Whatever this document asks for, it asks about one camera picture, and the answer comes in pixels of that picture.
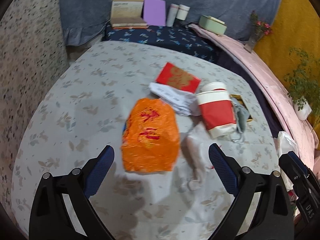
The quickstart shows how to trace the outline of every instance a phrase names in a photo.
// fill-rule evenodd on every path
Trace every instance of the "light green tissue box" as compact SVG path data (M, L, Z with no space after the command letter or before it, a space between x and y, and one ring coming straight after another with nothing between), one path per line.
M223 21L206 15L200 17L199 26L218 35L223 35L227 29L227 26Z

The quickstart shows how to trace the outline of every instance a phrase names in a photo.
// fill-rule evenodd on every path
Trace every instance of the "mustard yellow fabric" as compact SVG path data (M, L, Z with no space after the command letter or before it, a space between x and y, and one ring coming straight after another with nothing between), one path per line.
M292 72L298 59L289 57L289 47L301 48L320 58L320 18L309 0L282 0L272 25L273 34L263 37L254 51L287 87L284 75ZM313 125L314 119L308 119ZM320 124L314 127L320 138Z

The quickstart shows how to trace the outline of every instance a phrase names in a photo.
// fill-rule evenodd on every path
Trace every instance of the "glass vase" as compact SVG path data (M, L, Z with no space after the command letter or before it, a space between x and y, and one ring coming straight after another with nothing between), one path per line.
M254 46L256 46L258 40L260 40L263 37L263 32L253 32L250 35L249 40L247 41L247 43L244 46L244 49L251 53L253 51Z

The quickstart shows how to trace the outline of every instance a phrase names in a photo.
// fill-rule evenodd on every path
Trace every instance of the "potted plant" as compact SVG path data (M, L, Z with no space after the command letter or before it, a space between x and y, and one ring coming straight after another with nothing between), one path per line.
M300 58L300 62L292 73L284 76L284 80L289 83L288 95L292 98L294 110L300 120L306 120L313 111L315 127L320 115L320 59L315 59L313 54L308 54L302 49L290 48L289 55L292 53Z
M263 35L269 35L272 33L272 29L270 25L262 20L259 19L258 15L255 11L252 11L250 15L250 22L252 25L252 32L250 35L249 40L246 42L244 49L247 52L252 52L254 46L260 40Z

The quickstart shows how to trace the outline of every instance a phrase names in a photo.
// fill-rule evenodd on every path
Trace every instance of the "orange plastic bag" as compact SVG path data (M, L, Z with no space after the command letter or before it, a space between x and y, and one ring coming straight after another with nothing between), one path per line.
M160 99L138 100L122 139L127 171L172 171L180 147L174 110Z

